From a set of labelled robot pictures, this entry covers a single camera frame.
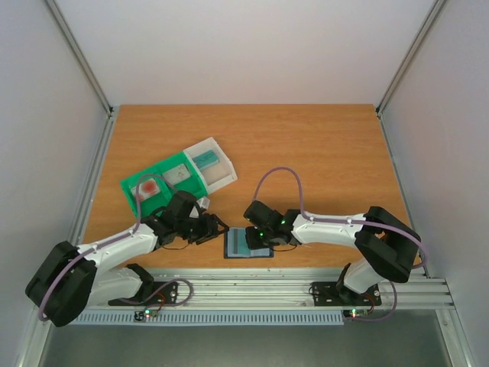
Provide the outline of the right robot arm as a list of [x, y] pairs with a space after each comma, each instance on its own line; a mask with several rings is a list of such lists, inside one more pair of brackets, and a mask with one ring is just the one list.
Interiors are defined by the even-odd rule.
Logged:
[[297, 209], [282, 214], [255, 200], [244, 218], [250, 223], [245, 238], [252, 250], [311, 243], [356, 248], [361, 260], [342, 269], [333, 291], [345, 306], [383, 280], [408, 282], [419, 252], [420, 237], [379, 206], [353, 216], [318, 216]]

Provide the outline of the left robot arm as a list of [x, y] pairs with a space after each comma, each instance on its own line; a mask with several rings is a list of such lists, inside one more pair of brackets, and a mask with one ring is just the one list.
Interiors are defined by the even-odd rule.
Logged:
[[37, 317], [62, 327], [87, 307], [143, 306], [149, 317], [154, 307], [178, 306], [175, 297], [163, 294], [174, 280], [157, 282], [132, 258], [146, 255], [182, 239], [201, 245], [229, 231], [216, 215], [207, 213], [197, 199], [178, 191], [169, 203], [140, 217], [130, 229], [85, 245], [68, 241], [56, 244], [25, 288], [37, 306]]

